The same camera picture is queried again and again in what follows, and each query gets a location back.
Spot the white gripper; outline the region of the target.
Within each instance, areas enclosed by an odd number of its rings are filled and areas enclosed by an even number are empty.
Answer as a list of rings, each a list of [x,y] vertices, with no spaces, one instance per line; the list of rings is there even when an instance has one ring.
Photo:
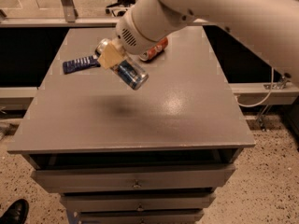
[[[125,51],[142,54],[186,25],[186,15],[167,7],[160,0],[138,0],[118,21],[116,38],[99,43],[98,62],[105,69],[112,68],[125,59]]]

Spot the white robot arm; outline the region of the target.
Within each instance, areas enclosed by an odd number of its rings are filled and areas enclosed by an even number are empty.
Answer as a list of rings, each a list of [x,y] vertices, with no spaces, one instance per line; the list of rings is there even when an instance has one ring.
[[[140,55],[197,19],[208,21],[299,84],[299,2],[295,0],[137,0],[115,36],[99,47],[106,69]]]

